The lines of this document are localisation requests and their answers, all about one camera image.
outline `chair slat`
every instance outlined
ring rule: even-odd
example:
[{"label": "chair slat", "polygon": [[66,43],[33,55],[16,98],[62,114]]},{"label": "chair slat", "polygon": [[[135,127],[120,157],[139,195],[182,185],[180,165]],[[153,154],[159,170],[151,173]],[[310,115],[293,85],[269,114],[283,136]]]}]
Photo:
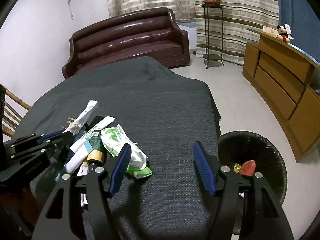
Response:
[{"label": "chair slat", "polygon": [[5,111],[11,118],[13,118],[17,123],[20,123],[20,122],[21,122],[21,120],[19,120],[19,119],[16,118],[13,114],[11,114],[11,112],[10,112],[8,109],[4,108],[4,111]]},{"label": "chair slat", "polygon": [[23,102],[20,98],[15,96],[10,90],[8,90],[6,87],[5,88],[5,93],[15,102],[17,102],[20,106],[23,108],[29,110],[31,106],[29,106],[27,103]]},{"label": "chair slat", "polygon": [[4,124],[2,124],[2,133],[6,136],[12,137],[13,136],[13,131],[6,127]]},{"label": "chair slat", "polygon": [[17,124],[14,122],[14,121],[12,121],[11,119],[9,119],[9,117],[7,117],[7,116],[3,116],[3,120],[6,120],[8,123],[10,123],[9,125],[12,127],[12,128],[14,128],[14,129],[16,129],[17,128]]},{"label": "chair slat", "polygon": [[18,114],[18,113],[16,112],[16,110],[14,110],[14,109],[8,104],[7,101],[4,101],[4,105],[6,105],[18,118],[20,118],[20,119],[22,120],[21,115]]},{"label": "chair slat", "polygon": [[13,124],[11,124],[8,120],[6,120],[4,117],[2,118],[2,121],[4,121],[7,125],[12,127],[13,129],[16,129],[15,126]]}]

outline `blue wall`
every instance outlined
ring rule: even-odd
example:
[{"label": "blue wall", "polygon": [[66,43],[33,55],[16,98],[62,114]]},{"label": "blue wall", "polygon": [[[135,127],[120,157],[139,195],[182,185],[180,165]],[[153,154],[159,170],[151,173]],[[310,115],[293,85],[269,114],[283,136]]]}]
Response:
[{"label": "blue wall", "polygon": [[[291,43],[320,62],[320,21],[306,0],[278,0],[279,25],[290,25]],[[314,85],[320,88],[320,71],[314,75]]]}]

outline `white wall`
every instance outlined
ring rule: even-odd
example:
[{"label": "white wall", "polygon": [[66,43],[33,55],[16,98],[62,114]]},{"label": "white wall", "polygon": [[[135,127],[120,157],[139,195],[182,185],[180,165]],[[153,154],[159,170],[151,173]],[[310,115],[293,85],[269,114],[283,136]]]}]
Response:
[{"label": "white wall", "polygon": [[18,0],[0,29],[0,84],[34,104],[64,80],[72,34],[109,17],[106,2],[71,0],[71,20],[68,0]]},{"label": "white wall", "polygon": [[179,23],[179,28],[188,32],[189,36],[189,49],[196,50],[197,47],[197,28],[196,22]]}]

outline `stuffed toy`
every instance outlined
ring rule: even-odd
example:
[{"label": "stuffed toy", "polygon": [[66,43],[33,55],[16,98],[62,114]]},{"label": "stuffed toy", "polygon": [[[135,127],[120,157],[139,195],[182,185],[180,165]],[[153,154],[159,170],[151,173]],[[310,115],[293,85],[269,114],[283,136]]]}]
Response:
[{"label": "stuffed toy", "polygon": [[284,41],[286,43],[290,43],[290,41],[293,40],[293,38],[290,36],[290,34],[292,33],[289,25],[284,24],[284,27],[278,25],[277,29],[278,29],[278,35],[276,37],[279,40]]}]

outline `wooden dresser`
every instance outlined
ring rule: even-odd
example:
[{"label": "wooden dresser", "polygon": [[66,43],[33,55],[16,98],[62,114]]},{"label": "wooden dresser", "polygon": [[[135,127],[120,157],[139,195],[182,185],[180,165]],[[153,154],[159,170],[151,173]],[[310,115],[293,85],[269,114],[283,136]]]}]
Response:
[{"label": "wooden dresser", "polygon": [[289,44],[250,31],[260,41],[247,42],[242,74],[270,107],[299,162],[320,142],[320,97],[309,86],[320,66]]}]

